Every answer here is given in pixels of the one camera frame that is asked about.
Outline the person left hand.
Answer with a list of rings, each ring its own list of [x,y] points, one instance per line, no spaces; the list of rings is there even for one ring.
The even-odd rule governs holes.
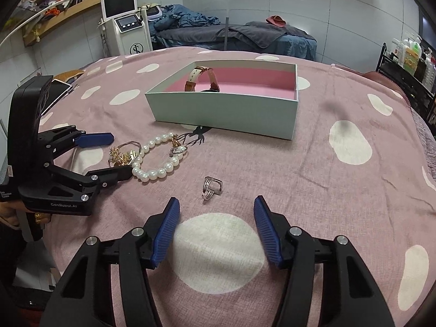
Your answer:
[[[52,216],[48,213],[33,213],[28,210],[22,201],[1,202],[1,223],[10,227],[19,227],[18,212],[30,213],[34,215],[38,225],[45,225],[51,222]]]

